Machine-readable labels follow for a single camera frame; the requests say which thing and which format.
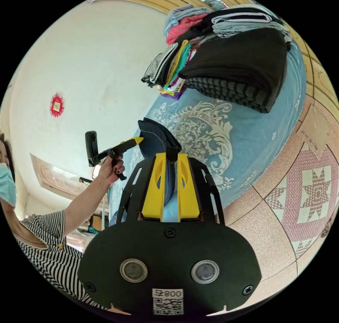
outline black and white striped shirt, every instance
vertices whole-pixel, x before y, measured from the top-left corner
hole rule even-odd
[[[77,272],[82,253],[63,239],[65,210],[47,215],[32,215],[21,224],[36,235],[47,248],[39,249],[17,242],[36,270],[54,287],[89,305],[105,309],[93,302],[78,280]]]

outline face mask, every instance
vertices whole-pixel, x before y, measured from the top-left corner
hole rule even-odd
[[[13,176],[6,163],[0,163],[0,199],[15,207],[17,190]]]

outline blue bedspread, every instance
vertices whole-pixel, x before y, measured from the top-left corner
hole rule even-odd
[[[285,82],[268,114],[188,89],[177,102],[159,96],[145,115],[169,129],[182,145],[183,153],[207,165],[224,208],[264,173],[298,121],[306,94],[306,72],[294,41],[287,59]],[[142,159],[138,147],[125,153],[126,176]],[[126,181],[118,181],[109,192],[110,219],[118,209],[125,184]],[[164,209],[164,221],[177,222],[177,214],[175,192]]]

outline white wall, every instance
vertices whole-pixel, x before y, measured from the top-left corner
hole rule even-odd
[[[33,214],[36,215],[46,215],[52,213],[54,211],[61,210],[62,208],[49,207],[39,200],[37,200],[34,196],[28,195],[27,204],[26,204],[26,215],[30,216]]]
[[[26,54],[12,88],[10,129],[16,165],[32,197],[56,208],[65,204],[63,197],[40,187],[30,153],[90,178],[85,132],[97,131],[99,150],[134,134],[157,97],[141,78],[166,48],[165,17],[125,1],[81,4]],[[59,118],[49,113],[56,92],[65,101]]]

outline qr code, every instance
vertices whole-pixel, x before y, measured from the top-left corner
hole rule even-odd
[[[183,298],[153,298],[153,313],[155,315],[183,315]]]

